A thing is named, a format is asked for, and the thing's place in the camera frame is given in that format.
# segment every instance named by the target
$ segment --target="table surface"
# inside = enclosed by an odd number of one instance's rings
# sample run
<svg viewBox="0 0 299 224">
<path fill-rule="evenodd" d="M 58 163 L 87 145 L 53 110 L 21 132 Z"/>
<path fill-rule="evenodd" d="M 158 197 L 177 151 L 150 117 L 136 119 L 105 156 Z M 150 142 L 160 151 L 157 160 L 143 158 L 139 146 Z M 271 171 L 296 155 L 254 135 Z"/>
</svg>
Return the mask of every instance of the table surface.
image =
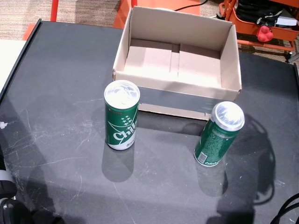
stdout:
<svg viewBox="0 0 299 224">
<path fill-rule="evenodd" d="M 17 199 L 65 223 L 267 224 L 298 193 L 293 67 L 240 53 L 246 124 L 213 168 L 193 151 L 204 121 L 140 112 L 135 144 L 104 142 L 103 91 L 121 30 L 42 22 L 0 105 Z M 282 221 L 296 220 L 292 211 Z"/>
</svg>

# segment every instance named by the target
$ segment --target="carpet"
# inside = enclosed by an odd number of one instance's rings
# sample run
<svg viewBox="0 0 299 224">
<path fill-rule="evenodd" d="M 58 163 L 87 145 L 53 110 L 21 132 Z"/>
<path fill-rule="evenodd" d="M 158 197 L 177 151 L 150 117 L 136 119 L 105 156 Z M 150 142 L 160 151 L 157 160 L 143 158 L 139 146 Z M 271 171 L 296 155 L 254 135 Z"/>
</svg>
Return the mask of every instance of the carpet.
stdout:
<svg viewBox="0 0 299 224">
<path fill-rule="evenodd" d="M 209 0 L 200 8 L 202 16 L 216 15 L 222 0 Z M 49 21 L 51 0 L 0 0 L 0 39 L 20 40 L 30 23 L 39 18 Z M 112 27 L 120 0 L 60 0 L 57 21 Z M 251 40 L 256 37 L 245 37 Z M 288 42 L 274 40 L 281 45 Z M 244 52 L 285 61 L 284 52 L 261 47 L 239 46 Z M 296 40 L 296 52 L 299 51 L 299 39 Z"/>
</svg>

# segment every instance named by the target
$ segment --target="black cable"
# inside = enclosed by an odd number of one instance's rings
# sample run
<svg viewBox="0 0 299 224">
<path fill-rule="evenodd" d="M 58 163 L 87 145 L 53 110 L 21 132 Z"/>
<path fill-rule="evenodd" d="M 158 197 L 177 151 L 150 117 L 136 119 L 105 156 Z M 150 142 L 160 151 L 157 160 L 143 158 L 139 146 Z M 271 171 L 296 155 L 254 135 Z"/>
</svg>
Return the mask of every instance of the black cable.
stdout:
<svg viewBox="0 0 299 224">
<path fill-rule="evenodd" d="M 287 207 L 284 211 L 282 211 L 281 213 L 279 213 L 277 216 L 275 216 L 275 218 L 272 220 L 272 222 L 270 224 L 277 224 L 279 219 L 287 212 L 298 208 L 299 207 L 299 203 L 295 203 L 293 205 L 291 205 L 290 207 Z"/>
<path fill-rule="evenodd" d="M 206 4 L 206 2 L 207 2 L 207 0 L 205 0 L 203 3 L 200 3 L 200 4 L 184 6 L 184 7 L 176 9 L 175 11 L 179 11 L 179 10 L 182 10 L 184 8 L 189 8 L 189 7 L 194 7 L 194 6 L 202 6 L 203 4 Z"/>
<path fill-rule="evenodd" d="M 288 200 L 286 200 L 286 202 L 281 206 L 281 208 L 280 208 L 278 214 L 280 214 L 283 210 L 285 210 L 286 207 L 288 207 L 288 205 L 289 205 L 292 201 L 296 200 L 297 198 L 299 198 L 299 194 L 295 194 L 295 195 L 293 195 L 292 197 L 290 197 Z"/>
</svg>

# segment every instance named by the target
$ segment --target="cardboard box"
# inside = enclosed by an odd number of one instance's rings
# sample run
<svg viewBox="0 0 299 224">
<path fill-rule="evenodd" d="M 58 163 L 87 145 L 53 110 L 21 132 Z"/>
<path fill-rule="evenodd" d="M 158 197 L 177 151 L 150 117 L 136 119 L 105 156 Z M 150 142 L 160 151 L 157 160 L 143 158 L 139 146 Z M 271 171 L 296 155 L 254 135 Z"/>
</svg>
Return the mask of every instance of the cardboard box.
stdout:
<svg viewBox="0 0 299 224">
<path fill-rule="evenodd" d="M 140 88 L 139 110 L 209 119 L 242 88 L 235 26 L 162 9 L 130 10 L 113 79 Z"/>
</svg>

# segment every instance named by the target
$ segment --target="green can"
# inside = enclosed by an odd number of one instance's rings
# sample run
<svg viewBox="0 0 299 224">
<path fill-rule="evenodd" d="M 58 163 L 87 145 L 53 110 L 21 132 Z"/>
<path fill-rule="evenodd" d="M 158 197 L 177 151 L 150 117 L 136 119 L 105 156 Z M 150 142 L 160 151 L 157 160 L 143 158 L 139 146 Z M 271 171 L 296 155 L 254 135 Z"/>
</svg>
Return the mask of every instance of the green can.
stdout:
<svg viewBox="0 0 299 224">
<path fill-rule="evenodd" d="M 229 101 L 218 103 L 194 150 L 196 161 L 207 167 L 217 165 L 244 123 L 244 113 L 237 104 Z"/>
<path fill-rule="evenodd" d="M 127 80 L 110 83 L 104 91 L 106 143 L 124 150 L 133 145 L 137 128 L 140 91 Z"/>
</svg>

